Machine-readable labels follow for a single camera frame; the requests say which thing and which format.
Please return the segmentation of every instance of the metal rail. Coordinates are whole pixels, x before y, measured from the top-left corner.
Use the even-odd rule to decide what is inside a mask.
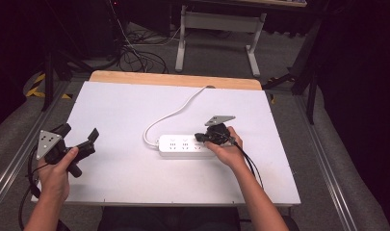
[[[5,198],[6,193],[11,187],[21,167],[23,166],[30,150],[36,144],[41,127],[45,124],[45,121],[50,117],[51,112],[53,111],[57,102],[60,100],[60,96],[63,95],[63,93],[65,93],[65,89],[68,85],[69,82],[63,82],[63,81],[59,82],[59,85],[54,95],[54,100],[51,103],[50,107],[46,111],[40,113],[38,119],[36,120],[35,124],[33,125],[26,139],[24,140],[24,142],[21,144],[20,148],[17,150],[16,154],[14,155],[12,161],[10,162],[8,167],[6,167],[5,171],[1,174],[0,203]]]
[[[318,137],[317,131],[314,125],[311,125],[307,116],[306,116],[306,107],[303,101],[302,96],[294,97],[299,108],[299,112],[302,114],[303,120],[305,122],[306,127],[308,128],[309,135],[314,142],[316,149],[316,157],[318,161],[318,165],[320,166],[321,172],[325,179],[327,188],[329,190],[330,196],[332,197],[332,201],[336,207],[336,211],[339,215],[339,219],[344,226],[344,230],[351,231],[357,230],[356,225],[354,223],[353,217],[351,216],[351,211],[348,207],[348,204],[345,200],[345,197],[342,193],[342,190],[336,180],[335,175],[333,174],[332,167],[330,166],[329,161],[327,160],[324,148],[321,144],[321,141]]]

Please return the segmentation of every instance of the white power strip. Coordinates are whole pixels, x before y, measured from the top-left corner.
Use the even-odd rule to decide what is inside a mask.
[[[159,153],[163,157],[176,159],[201,159],[215,157],[215,153],[195,135],[163,135],[158,139]]]

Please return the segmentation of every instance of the white tabletop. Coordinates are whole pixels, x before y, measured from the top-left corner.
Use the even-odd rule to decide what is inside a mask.
[[[216,157],[167,160],[143,141],[153,121],[180,108],[199,88],[86,82],[68,119],[67,146],[100,136],[96,152],[82,160],[79,178],[69,177],[67,203],[99,205],[235,206],[245,204],[230,168]],[[178,115],[149,130],[161,135],[204,133],[211,116],[235,116],[226,122],[244,141],[257,165],[264,189],[277,206],[300,204],[298,190],[261,90],[206,89]]]

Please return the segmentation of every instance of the metal stand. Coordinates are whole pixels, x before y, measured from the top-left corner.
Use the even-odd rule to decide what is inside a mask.
[[[67,63],[73,63],[84,71],[92,74],[94,69],[81,62],[65,51],[53,50],[45,55],[45,98],[42,111],[47,110],[53,102],[54,95],[54,70],[60,80],[69,81],[72,78],[71,70]]]
[[[268,90],[291,79],[296,79],[296,82],[291,87],[291,92],[296,95],[303,94],[304,90],[308,87],[308,85],[310,85],[306,115],[308,116],[309,122],[311,124],[314,124],[314,102],[318,82],[316,73],[319,70],[318,59],[316,59],[312,51],[317,45],[316,38],[321,27],[321,23],[322,20],[317,19],[315,24],[312,26],[311,30],[308,33],[308,36],[306,37],[302,45],[302,48],[300,49],[296,57],[296,60],[294,61],[293,66],[290,69],[290,73],[276,79],[273,82],[262,85],[263,90]]]
[[[180,40],[177,49],[175,66],[175,70],[177,72],[181,72],[183,70],[186,46],[186,28],[199,28],[254,33],[252,44],[246,46],[246,51],[249,64],[251,66],[252,75],[254,77],[260,76],[260,70],[258,69],[257,61],[255,60],[254,51],[260,38],[261,30],[263,29],[266,18],[265,13],[261,13],[260,17],[242,17],[210,13],[191,13],[186,12],[186,8],[186,6],[182,6],[180,15]]]

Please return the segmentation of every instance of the table leg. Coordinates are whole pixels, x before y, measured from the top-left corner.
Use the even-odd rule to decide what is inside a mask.
[[[258,40],[260,39],[261,30],[263,29],[263,25],[266,20],[266,15],[267,15],[266,13],[261,13],[260,20],[258,20],[255,28],[255,34],[254,34],[252,45],[246,46],[249,64],[251,66],[252,75],[254,77],[260,77],[260,70],[258,69],[257,61],[255,60],[254,50],[255,47],[257,46]]]
[[[185,58],[185,18],[186,18],[186,6],[182,6],[182,11],[180,14],[180,39],[179,46],[177,48],[177,57],[176,57],[176,72],[181,72],[183,70],[183,60]]]

